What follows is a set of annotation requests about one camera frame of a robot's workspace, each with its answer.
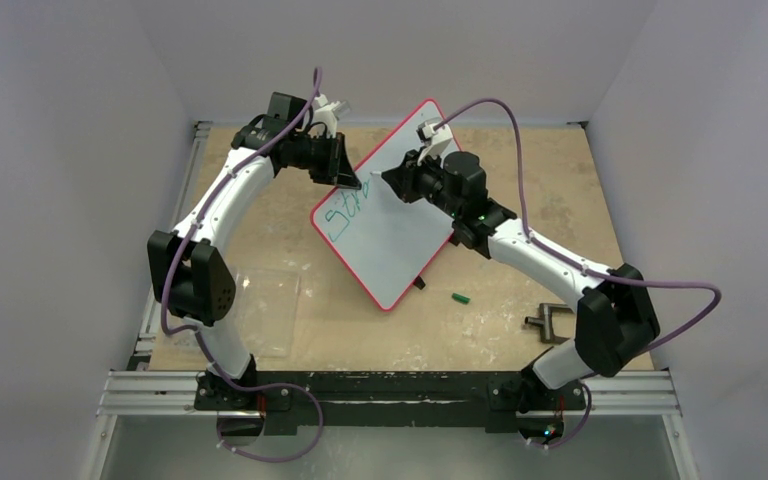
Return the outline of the red-framed whiteboard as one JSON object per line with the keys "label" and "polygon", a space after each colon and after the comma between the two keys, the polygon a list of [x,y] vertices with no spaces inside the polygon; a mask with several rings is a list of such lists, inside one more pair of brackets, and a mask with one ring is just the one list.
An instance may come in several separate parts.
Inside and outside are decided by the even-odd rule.
{"label": "red-framed whiteboard", "polygon": [[401,202],[381,177],[422,143],[417,127],[443,111],[432,98],[416,106],[355,167],[360,190],[335,188],[311,210],[310,222],[373,303],[390,311],[434,260],[451,234],[451,219],[425,201]]}

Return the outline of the green marker cap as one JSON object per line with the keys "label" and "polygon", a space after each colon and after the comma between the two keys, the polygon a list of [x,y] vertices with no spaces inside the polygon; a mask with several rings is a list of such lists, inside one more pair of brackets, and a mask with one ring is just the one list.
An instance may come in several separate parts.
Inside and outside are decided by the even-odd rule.
{"label": "green marker cap", "polygon": [[471,299],[470,299],[469,297],[467,297],[467,296],[464,296],[464,295],[461,295],[461,294],[458,294],[458,293],[452,293],[452,294],[451,294],[451,298],[452,298],[454,301],[456,301],[456,302],[458,302],[458,303],[460,303],[460,304],[464,304],[464,305],[467,305],[467,304],[469,304],[469,303],[470,303],[470,301],[471,301]]}

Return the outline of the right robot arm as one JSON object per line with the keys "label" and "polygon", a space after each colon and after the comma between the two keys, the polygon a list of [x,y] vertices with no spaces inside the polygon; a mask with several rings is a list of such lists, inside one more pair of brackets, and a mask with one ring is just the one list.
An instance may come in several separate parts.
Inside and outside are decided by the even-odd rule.
{"label": "right robot arm", "polygon": [[660,334],[640,272],[575,260],[489,196],[478,156],[456,151],[420,160],[415,150],[380,174],[404,203],[423,200],[452,221],[456,243],[536,280],[575,313],[575,335],[538,356],[521,375],[524,399],[544,407],[590,374],[612,377]]}

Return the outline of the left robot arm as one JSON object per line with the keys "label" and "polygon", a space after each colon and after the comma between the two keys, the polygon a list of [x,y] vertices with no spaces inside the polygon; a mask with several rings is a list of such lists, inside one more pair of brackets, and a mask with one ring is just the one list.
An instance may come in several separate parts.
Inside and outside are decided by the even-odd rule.
{"label": "left robot arm", "polygon": [[161,331],[194,335],[208,362],[205,393],[218,394],[232,408],[249,407],[264,387],[253,355],[227,319],[237,290],[224,259],[228,242],[284,169],[303,170],[315,184],[361,188],[338,129],[349,109],[347,101],[321,93],[310,99],[273,93],[267,111],[235,133],[221,172],[196,206],[172,230],[156,230],[147,241]]}

